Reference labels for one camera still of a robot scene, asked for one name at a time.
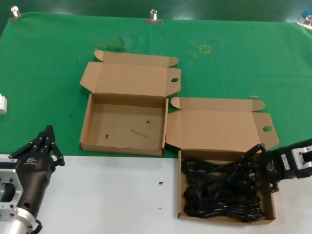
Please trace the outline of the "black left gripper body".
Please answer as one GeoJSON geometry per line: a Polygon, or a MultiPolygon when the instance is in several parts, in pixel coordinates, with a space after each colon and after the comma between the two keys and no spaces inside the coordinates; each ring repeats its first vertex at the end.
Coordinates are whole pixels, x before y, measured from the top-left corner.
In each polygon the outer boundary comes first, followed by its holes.
{"type": "Polygon", "coordinates": [[[43,153],[0,160],[0,208],[21,208],[37,218],[45,191],[54,172],[53,162],[43,153]]]}

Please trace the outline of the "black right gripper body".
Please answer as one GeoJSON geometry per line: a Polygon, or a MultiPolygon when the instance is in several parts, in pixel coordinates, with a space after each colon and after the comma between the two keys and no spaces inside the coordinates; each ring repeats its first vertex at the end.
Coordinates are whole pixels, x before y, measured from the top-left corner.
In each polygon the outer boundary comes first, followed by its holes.
{"type": "Polygon", "coordinates": [[[270,184],[312,176],[312,140],[261,153],[258,169],[261,179],[270,184]]]}

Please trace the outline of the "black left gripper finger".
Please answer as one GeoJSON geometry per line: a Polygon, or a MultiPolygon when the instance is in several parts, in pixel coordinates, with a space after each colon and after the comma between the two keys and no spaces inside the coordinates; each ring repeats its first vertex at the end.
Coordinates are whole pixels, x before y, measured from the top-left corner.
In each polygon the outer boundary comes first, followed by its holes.
{"type": "Polygon", "coordinates": [[[43,153],[51,155],[50,140],[53,139],[53,126],[47,125],[46,129],[38,133],[38,136],[26,145],[11,154],[11,159],[18,159],[22,156],[43,153]]]}
{"type": "Polygon", "coordinates": [[[55,144],[55,138],[48,136],[44,139],[43,152],[50,157],[53,167],[65,166],[64,156],[55,144]]]}

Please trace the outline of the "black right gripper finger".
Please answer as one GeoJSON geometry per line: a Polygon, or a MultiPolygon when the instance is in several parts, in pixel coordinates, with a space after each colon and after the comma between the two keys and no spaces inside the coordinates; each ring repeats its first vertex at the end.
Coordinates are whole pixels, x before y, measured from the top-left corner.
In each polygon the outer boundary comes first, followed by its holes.
{"type": "Polygon", "coordinates": [[[264,144],[257,144],[245,152],[240,159],[240,167],[256,167],[256,154],[258,152],[266,152],[264,144]]]}
{"type": "Polygon", "coordinates": [[[255,186],[260,181],[258,167],[241,167],[239,169],[239,178],[243,186],[255,186]]]}

